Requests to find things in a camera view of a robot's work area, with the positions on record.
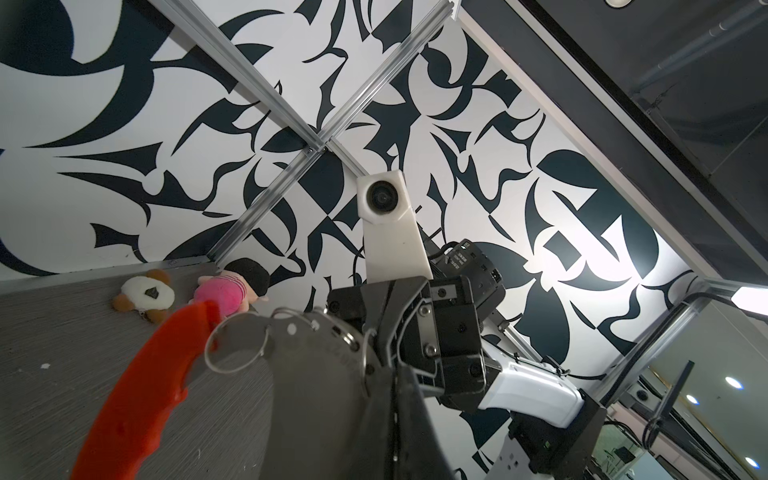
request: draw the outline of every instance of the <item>screw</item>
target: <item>screw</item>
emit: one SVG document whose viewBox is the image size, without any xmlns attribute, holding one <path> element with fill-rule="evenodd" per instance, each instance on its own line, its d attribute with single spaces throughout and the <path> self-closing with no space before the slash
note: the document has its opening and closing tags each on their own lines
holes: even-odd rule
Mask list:
<svg viewBox="0 0 768 480">
<path fill-rule="evenodd" d="M 437 347 L 431 343 L 427 343 L 424 345 L 424 355 L 426 355 L 428 359 L 431 359 L 433 356 L 437 355 Z"/>
<path fill-rule="evenodd" d="M 469 375 L 478 378 L 482 376 L 482 367 L 479 363 L 472 363 L 469 366 Z"/>
</svg>

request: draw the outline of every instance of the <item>stuffed toy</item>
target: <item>stuffed toy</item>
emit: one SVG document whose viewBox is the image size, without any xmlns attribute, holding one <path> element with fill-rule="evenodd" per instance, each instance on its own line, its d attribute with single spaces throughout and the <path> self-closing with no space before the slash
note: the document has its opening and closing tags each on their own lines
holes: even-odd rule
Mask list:
<svg viewBox="0 0 768 480">
<path fill-rule="evenodd" d="M 162 323 L 174 304 L 175 295 L 169 284 L 170 277 L 163 270 L 129 278 L 120 288 L 120 295 L 112 299 L 112 308 L 118 312 L 138 310 L 150 322 Z"/>
<path fill-rule="evenodd" d="M 197 284 L 190 303 L 213 300 L 221 315 L 227 317 L 247 312 L 251 303 L 263 297 L 270 286 L 270 275 L 257 262 L 241 258 L 229 262 L 216 276 L 201 276 Z"/>
</svg>

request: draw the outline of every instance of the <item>metal ring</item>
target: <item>metal ring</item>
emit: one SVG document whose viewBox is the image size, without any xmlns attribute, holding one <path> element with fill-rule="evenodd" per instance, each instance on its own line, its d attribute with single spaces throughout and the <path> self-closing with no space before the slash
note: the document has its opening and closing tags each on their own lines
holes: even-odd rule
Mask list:
<svg viewBox="0 0 768 480">
<path fill-rule="evenodd" d="M 276 308 L 275 310 L 273 310 L 272 315 L 270 315 L 270 317 L 275 318 L 275 315 L 280 315 L 280 314 L 288 315 L 290 317 L 300 319 L 304 323 L 309 325 L 312 330 L 317 331 L 319 329 L 319 326 L 315 327 L 312 324 L 312 322 L 310 322 L 310 319 L 306 318 L 306 316 L 304 315 L 304 312 L 302 312 L 300 310 L 295 310 L 295 309 L 292 309 L 292 308 L 288 308 L 287 306 L 280 306 L 280 307 Z"/>
<path fill-rule="evenodd" d="M 368 367 L 368 339 L 375 335 L 376 329 L 370 328 L 367 329 L 365 335 L 362 336 L 362 369 L 360 371 L 360 380 L 362 381 L 362 389 L 365 390 L 366 396 L 368 397 L 371 396 L 371 392 L 368 391 L 368 385 L 366 385 L 366 368 Z"/>
<path fill-rule="evenodd" d="M 210 361 L 210 354 L 208 353 L 208 351 L 210 349 L 211 343 L 213 343 L 214 335 L 216 335 L 216 333 L 219 331 L 219 329 L 221 327 L 225 326 L 230 321 L 231 318 L 233 318 L 233 317 L 226 318 L 223 322 L 221 322 L 218 325 L 216 325 L 216 328 L 214 328 L 214 331 L 210 333 L 210 335 L 208 336 L 208 339 L 205 341 L 205 349 L 203 350 L 203 358 L 204 358 L 205 364 L 208 366 L 208 368 L 213 370 L 216 373 L 221 373 L 221 374 L 224 374 L 224 375 L 228 375 L 230 373 L 239 372 L 240 370 L 246 368 L 247 366 L 249 366 L 253 362 L 256 362 L 259 359 L 259 357 L 264 356 L 264 349 L 266 348 L 266 341 L 270 338 L 270 328 L 267 326 L 267 327 L 264 328 L 264 341 L 261 343 L 261 348 L 256 353 L 256 355 L 253 356 L 252 359 L 248 360 L 248 362 L 246 362 L 245 364 L 243 364 L 241 366 L 238 366 L 235 369 L 231 369 L 231 370 L 220 369 L 219 367 L 215 366 L 213 362 Z"/>
<path fill-rule="evenodd" d="M 344 324 L 342 324 L 340 320 L 338 320 L 337 318 L 335 318 L 333 315 L 329 315 L 329 314 L 327 313 L 327 312 L 328 312 L 328 310 L 327 310 L 327 309 L 324 309 L 324 308 L 322 308 L 321 306 L 316 306 L 315 308 L 313 308 L 313 309 L 312 309 L 312 311 L 313 311 L 314 313 L 318 313 L 318 314 L 320 314 L 320 315 L 324 316 L 326 320 L 328 320 L 329 322 L 331 322 L 333 325 L 335 325 L 335 326 L 339 327 L 339 330 L 341 330 L 341 331 L 342 331 L 342 332 L 344 332 L 345 334 L 347 334 L 347 335 L 351 336 L 352 338 L 354 338 L 354 337 L 355 337 L 355 336 L 353 335 L 352 331 L 350 331 L 350 330 L 349 330 L 349 329 L 348 329 L 348 328 L 347 328 L 347 327 L 346 327 Z"/>
</svg>

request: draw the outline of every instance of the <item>ceiling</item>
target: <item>ceiling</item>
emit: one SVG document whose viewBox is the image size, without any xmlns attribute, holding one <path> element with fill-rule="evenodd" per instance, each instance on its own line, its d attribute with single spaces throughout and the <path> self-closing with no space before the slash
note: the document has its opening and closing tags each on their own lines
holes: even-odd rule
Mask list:
<svg viewBox="0 0 768 480">
<path fill-rule="evenodd" d="M 687 403 L 699 419 L 754 478 L 768 480 L 768 326 L 739 310 L 711 303 L 650 367 L 672 383 L 688 360 L 696 365 L 683 388 L 699 405 Z M 726 383 L 738 379 L 743 390 Z M 749 467 L 751 457 L 763 468 Z"/>
<path fill-rule="evenodd" d="M 727 217 L 768 257 L 768 6 L 740 35 L 633 94 L 644 72 L 756 0 L 633 0 L 620 9 L 604 0 L 536 1 L 677 146 L 703 188 L 722 196 L 713 201 L 730 204 Z"/>
</svg>

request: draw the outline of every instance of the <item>recessed light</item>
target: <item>recessed light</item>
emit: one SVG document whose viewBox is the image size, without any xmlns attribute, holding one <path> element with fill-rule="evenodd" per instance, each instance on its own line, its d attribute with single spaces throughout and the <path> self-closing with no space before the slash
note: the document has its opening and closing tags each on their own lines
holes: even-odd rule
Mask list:
<svg viewBox="0 0 768 480">
<path fill-rule="evenodd" d="M 741 382 L 739 382 L 738 380 L 736 380 L 733 377 L 727 376 L 727 377 L 725 377 L 725 381 L 728 382 L 728 385 L 732 386 L 735 389 L 741 390 L 741 389 L 744 388 L 744 386 L 741 384 Z"/>
<path fill-rule="evenodd" d="M 730 299 L 741 310 L 768 314 L 768 289 L 742 286 Z"/>
</svg>

